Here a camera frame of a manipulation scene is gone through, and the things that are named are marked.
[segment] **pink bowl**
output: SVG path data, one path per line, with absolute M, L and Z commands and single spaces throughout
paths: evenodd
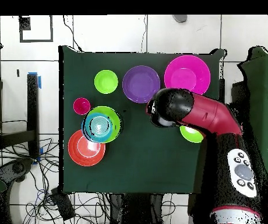
M 78 98 L 74 101 L 73 108 L 75 113 L 85 115 L 90 110 L 90 102 L 85 98 Z
M 167 88 L 188 89 L 203 95 L 210 86 L 209 67 L 200 58 L 183 55 L 172 60 L 164 75 Z

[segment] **lime green bowl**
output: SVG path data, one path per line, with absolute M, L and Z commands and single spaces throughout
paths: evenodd
M 181 126 L 179 130 L 181 131 L 182 136 L 185 139 L 187 139 L 189 142 L 194 142 L 198 144 L 199 142 L 202 142 L 203 140 L 202 134 L 195 129 L 192 129 L 187 126 Z
M 118 77 L 113 71 L 100 71 L 94 78 L 94 86 L 100 93 L 112 93 L 118 86 Z
M 105 142 L 103 142 L 104 144 L 107 142 L 111 142 L 115 138 L 117 138 L 117 136 L 121 133 L 122 119 L 119 117 L 119 115 L 117 114 L 115 110 L 106 106 L 98 106 L 98 107 L 91 109 L 88 114 L 91 114 L 91 113 L 102 113 L 108 116 L 112 122 L 112 133 L 110 137 Z

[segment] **table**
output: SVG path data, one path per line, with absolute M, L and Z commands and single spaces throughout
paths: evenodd
M 225 51 L 196 55 L 210 68 L 211 84 L 205 96 L 219 97 L 219 61 Z M 122 91 L 122 78 L 134 66 L 152 67 L 164 88 L 167 65 L 183 54 L 76 52 L 59 47 L 60 126 L 64 128 L 63 191 L 101 193 L 193 193 L 199 143 L 190 143 L 179 128 L 157 128 L 145 113 L 146 104 L 130 101 Z M 109 69 L 118 77 L 118 87 L 110 94 L 101 94 L 94 87 L 95 75 Z M 73 110 L 78 97 L 87 98 L 93 107 L 109 106 L 123 119 L 122 133 L 106 144 L 102 161 L 92 167 L 79 166 L 68 153 L 69 138 L 80 130 L 83 116 Z

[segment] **gray button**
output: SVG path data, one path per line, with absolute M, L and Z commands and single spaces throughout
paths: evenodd
M 247 186 L 249 187 L 249 189 L 251 189 L 251 190 L 253 190 L 254 189 L 254 186 L 250 183 L 250 182 L 248 182 L 247 183 Z
M 244 180 L 251 180 L 253 177 L 251 169 L 243 164 L 237 165 L 234 169 L 234 172 L 237 174 L 237 176 Z
M 239 186 L 245 186 L 245 182 L 243 180 L 238 180 L 237 183 Z
M 239 157 L 236 157 L 236 158 L 234 158 L 234 161 L 235 161 L 236 163 L 240 163 L 240 162 L 241 162 L 241 159 L 240 159 Z
M 244 160 L 244 164 L 245 164 L 246 166 L 249 166 L 249 162 L 247 162 L 246 160 Z

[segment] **orange plate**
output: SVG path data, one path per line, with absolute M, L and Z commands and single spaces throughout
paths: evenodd
M 76 131 L 69 140 L 68 152 L 71 159 L 81 166 L 94 166 L 105 154 L 104 143 L 94 143 L 88 141 L 81 130 Z

